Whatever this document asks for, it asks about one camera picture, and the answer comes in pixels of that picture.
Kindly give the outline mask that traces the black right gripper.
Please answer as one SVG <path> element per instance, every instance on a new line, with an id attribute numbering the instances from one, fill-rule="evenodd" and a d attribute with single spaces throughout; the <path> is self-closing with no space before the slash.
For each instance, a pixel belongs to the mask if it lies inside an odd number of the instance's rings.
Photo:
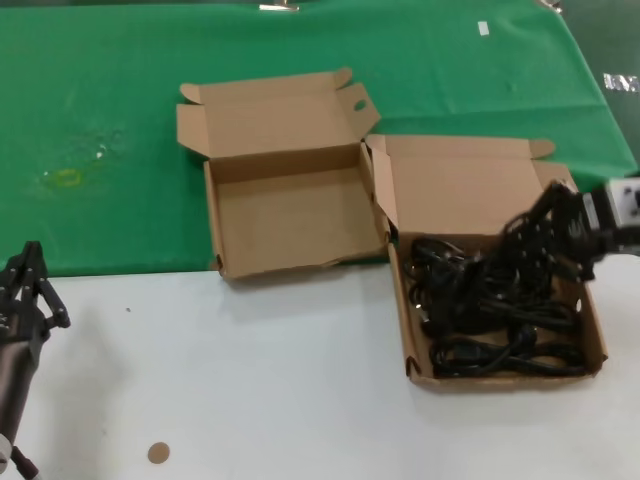
<path id="1" fill-rule="evenodd" d="M 498 244 L 498 265 L 521 280 L 568 277 L 559 257 L 552 223 L 561 232 L 561 252 L 576 265 L 581 281 L 595 278 L 594 265 L 614 249 L 616 223 L 605 189 L 580 193 L 568 184 L 552 181 L 529 212 L 508 222 Z"/>

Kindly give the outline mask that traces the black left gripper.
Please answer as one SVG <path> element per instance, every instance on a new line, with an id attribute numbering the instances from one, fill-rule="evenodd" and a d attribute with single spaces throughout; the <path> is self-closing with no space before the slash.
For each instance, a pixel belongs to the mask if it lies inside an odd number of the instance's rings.
<path id="1" fill-rule="evenodd" d="M 48 279 L 42 245 L 27 241 L 1 270 L 1 346 L 46 342 L 49 329 L 69 328 L 68 311 Z M 38 295 L 51 311 L 45 317 L 37 305 Z"/>

